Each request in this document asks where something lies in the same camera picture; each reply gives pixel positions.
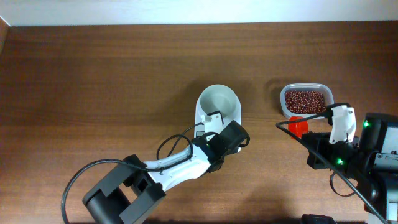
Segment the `orange measuring scoop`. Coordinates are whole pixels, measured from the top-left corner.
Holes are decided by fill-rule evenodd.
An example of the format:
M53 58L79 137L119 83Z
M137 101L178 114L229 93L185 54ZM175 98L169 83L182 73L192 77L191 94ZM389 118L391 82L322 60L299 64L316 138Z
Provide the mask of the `orange measuring scoop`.
M308 121L301 121L295 123L295 121L303 119L301 116L292 116L289 118L289 121L292 123L288 124L288 130L296 135L298 138L302 138L304 134L307 134L309 131Z

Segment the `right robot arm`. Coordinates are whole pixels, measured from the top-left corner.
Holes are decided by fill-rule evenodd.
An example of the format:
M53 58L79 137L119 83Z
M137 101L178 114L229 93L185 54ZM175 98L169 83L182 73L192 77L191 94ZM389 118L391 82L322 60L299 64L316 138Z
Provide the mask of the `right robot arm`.
M397 223L397 116L367 113L360 137L329 142L330 133L302 135L388 222Z

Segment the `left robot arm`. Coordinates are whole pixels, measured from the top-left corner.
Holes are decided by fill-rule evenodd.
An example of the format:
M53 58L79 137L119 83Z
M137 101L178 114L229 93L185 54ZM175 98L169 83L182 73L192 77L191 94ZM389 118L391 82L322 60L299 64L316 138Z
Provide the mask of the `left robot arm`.
M133 154L122 160L83 197L97 223L143 223L178 184L217 171L229 154L250 141L236 121L220 133L207 132L188 141L187 148L158 161L142 162Z

